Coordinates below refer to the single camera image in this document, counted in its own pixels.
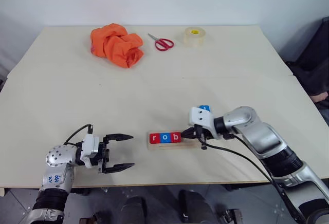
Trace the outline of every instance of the white wall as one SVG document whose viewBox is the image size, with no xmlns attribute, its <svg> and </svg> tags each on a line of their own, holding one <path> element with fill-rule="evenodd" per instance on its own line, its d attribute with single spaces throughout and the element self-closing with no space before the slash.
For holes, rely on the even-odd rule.
<svg viewBox="0 0 329 224">
<path fill-rule="evenodd" d="M 281 57 L 295 60 L 325 16 L 329 0 L 0 0 L 0 74 L 45 25 L 260 24 Z"/>
</svg>

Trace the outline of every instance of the orange cloth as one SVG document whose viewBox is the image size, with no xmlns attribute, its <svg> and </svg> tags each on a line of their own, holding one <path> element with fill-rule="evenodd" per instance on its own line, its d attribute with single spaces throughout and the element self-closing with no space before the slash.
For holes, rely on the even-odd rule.
<svg viewBox="0 0 329 224">
<path fill-rule="evenodd" d="M 107 57 L 118 66 L 127 68 L 139 61 L 144 53 L 138 49 L 143 40 L 137 34 L 128 34 L 126 29 L 118 24 L 106 25 L 93 30 L 92 54 Z"/>
</svg>

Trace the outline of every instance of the clear tape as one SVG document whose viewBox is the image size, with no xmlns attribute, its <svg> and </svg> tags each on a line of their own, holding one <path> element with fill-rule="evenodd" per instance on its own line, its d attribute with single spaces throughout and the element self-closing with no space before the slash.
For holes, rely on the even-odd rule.
<svg viewBox="0 0 329 224">
<path fill-rule="evenodd" d="M 184 45 L 199 47 L 204 43 L 206 32 L 200 27 L 188 27 L 184 32 Z"/>
</svg>

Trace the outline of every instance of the table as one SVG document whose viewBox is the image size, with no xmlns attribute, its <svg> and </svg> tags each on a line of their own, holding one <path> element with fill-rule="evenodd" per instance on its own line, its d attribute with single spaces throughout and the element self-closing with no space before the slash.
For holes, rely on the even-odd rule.
<svg viewBox="0 0 329 224">
<path fill-rule="evenodd" d="M 151 31 L 171 38 L 170 31 L 173 33 L 177 28 L 182 27 L 128 27 L 128 31 L 139 31 L 139 34 Z M 239 28 L 244 33 L 249 31 L 248 37 L 258 34 L 266 41 L 257 26 L 205 27 L 207 32 L 226 30 L 228 34 L 230 29 L 238 34 Z M 236 58 L 236 63 L 223 60 L 226 62 L 223 64 L 210 49 L 186 49 L 179 43 L 176 48 L 180 57 L 175 58 L 179 66 L 186 62 L 184 50 L 194 50 L 195 56 L 207 56 L 204 63 L 208 65 L 200 66 L 197 74 L 198 61 L 193 58 L 190 66 L 194 73 L 182 67 L 165 74 L 164 69 L 174 66 L 167 66 L 163 61 L 175 63 L 172 57 L 176 48 L 161 54 L 154 50 L 151 40 L 143 38 L 145 57 L 135 67 L 122 69 L 90 54 L 86 37 L 91 30 L 91 27 L 45 28 L 10 73 L 0 94 L 1 187 L 38 188 L 49 148 L 63 143 L 85 123 L 92 123 L 94 134 L 99 136 L 133 135 L 132 140 L 110 143 L 110 161 L 136 164 L 108 175 L 78 167 L 74 187 L 265 182 L 250 163 L 230 153 L 197 148 L 147 149 L 147 132 L 187 128 L 188 112 L 198 105 L 210 105 L 215 116 L 241 105 L 252 106 L 320 177 L 329 176 L 329 169 L 323 166 L 329 163 L 329 129 L 296 78 L 277 55 L 271 56 L 272 47 L 266 46 L 267 41 L 261 43 L 267 49 L 259 53 L 272 66 L 266 74 L 266 67 L 256 64 L 260 56 L 254 60 L 254 66 L 247 64 L 248 57 L 245 61 Z M 234 45 L 230 47 L 234 54 Z M 147 74 L 157 63 L 161 66 L 158 74 Z M 241 75 L 234 72 L 229 75 L 234 64 Z M 225 69 L 216 73 L 213 68 L 219 66 Z M 76 141 L 83 136 L 78 134 Z M 211 143 L 238 151 L 260 165 L 236 140 Z"/>
</svg>

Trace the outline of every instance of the black cable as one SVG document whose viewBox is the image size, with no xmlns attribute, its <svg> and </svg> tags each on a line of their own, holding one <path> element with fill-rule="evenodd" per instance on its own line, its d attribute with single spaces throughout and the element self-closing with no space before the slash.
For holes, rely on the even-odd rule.
<svg viewBox="0 0 329 224">
<path fill-rule="evenodd" d="M 75 143 L 66 143 L 65 145 L 74 145 L 74 146 L 76 146 L 76 147 L 78 147 Z"/>
<path fill-rule="evenodd" d="M 236 138 L 236 139 L 238 139 L 240 142 L 242 142 L 247 148 L 249 148 L 248 146 L 247 146 L 247 144 L 245 143 L 245 141 L 243 141 L 241 138 L 239 138 L 238 136 L 236 136 L 236 135 L 233 135 L 234 136 L 234 138 Z"/>
<path fill-rule="evenodd" d="M 254 163 L 252 160 L 250 160 L 248 157 L 246 157 L 246 156 L 244 156 L 244 155 L 242 155 L 242 154 L 240 154 L 240 153 L 238 153 L 238 152 L 232 151 L 232 150 L 230 150 L 230 149 L 228 149 L 228 148 L 223 148 L 223 147 L 218 147 L 218 146 L 211 145 L 211 144 L 209 144 L 209 143 L 206 143 L 206 142 L 201 141 L 200 139 L 199 139 L 199 142 L 200 142 L 201 144 L 207 146 L 207 147 L 215 148 L 215 149 L 217 149 L 217 150 L 221 150 L 221 151 L 227 151 L 227 152 L 233 153 L 233 154 L 235 154 L 235 155 L 237 155 L 237 156 L 241 156 L 242 158 L 244 158 L 244 159 L 246 159 L 247 161 L 249 161 L 254 167 L 256 167 L 256 168 L 257 168 L 257 169 L 258 169 L 258 170 L 264 175 L 264 177 L 265 177 L 270 183 L 272 183 L 271 178 L 268 177 L 268 176 L 265 174 L 265 172 L 264 172 L 259 166 L 257 166 L 256 163 Z"/>
<path fill-rule="evenodd" d="M 75 136 L 75 134 L 77 134 L 79 131 L 81 131 L 81 130 L 87 128 L 87 127 L 88 127 L 88 133 L 92 134 L 93 133 L 93 125 L 86 124 L 83 127 L 77 129 L 71 136 L 69 136 L 69 138 L 65 141 L 64 145 L 67 145 L 67 144 L 75 145 L 74 143 L 68 143 L 68 142 L 71 140 L 72 137 Z"/>
</svg>

